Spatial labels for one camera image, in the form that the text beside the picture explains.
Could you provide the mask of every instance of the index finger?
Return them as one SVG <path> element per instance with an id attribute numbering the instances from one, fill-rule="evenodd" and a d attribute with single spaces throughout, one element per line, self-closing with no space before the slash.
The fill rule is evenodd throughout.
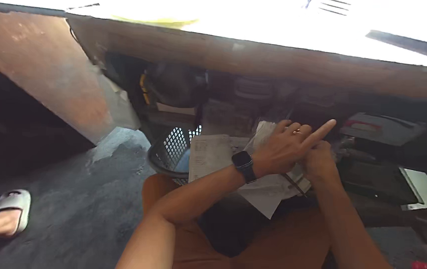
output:
<path id="1" fill-rule="evenodd" d="M 306 151 L 316 145 L 318 141 L 321 141 L 336 125 L 336 120 L 329 120 L 321 127 L 318 128 L 314 133 L 310 134 L 303 143 L 301 143 L 301 148 Z"/>

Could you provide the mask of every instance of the foot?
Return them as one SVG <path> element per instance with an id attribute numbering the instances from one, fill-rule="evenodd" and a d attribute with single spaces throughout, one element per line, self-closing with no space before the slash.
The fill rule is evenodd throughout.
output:
<path id="1" fill-rule="evenodd" d="M 13 236 L 16 233 L 20 218 L 20 209 L 6 209 L 0 211 L 0 236 Z"/>

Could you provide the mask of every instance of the orange pants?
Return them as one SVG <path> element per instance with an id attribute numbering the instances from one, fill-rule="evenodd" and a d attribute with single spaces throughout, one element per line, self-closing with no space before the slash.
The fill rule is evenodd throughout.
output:
<path id="1" fill-rule="evenodd" d="M 142 189 L 144 214 L 162 196 L 178 188 L 168 176 L 156 174 Z M 317 208 L 294 211 L 255 235 L 240 255 L 229 258 L 216 252 L 195 221 L 177 227 L 174 269 L 321 268 L 330 237 Z"/>

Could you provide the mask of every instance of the watch face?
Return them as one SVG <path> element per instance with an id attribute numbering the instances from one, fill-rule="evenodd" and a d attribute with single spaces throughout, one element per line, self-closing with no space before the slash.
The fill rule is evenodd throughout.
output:
<path id="1" fill-rule="evenodd" d="M 232 162 L 236 167 L 241 167 L 249 164 L 252 161 L 252 158 L 246 151 L 240 151 L 239 153 L 232 156 Z"/>

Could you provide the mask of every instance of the smartwatch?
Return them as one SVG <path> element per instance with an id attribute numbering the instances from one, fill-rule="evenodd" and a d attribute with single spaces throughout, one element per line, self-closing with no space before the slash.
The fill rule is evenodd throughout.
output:
<path id="1" fill-rule="evenodd" d="M 248 152 L 243 150 L 234 154 L 232 156 L 232 162 L 237 170 L 243 175 L 247 184 L 256 180 L 255 173 L 253 172 L 253 161 Z"/>

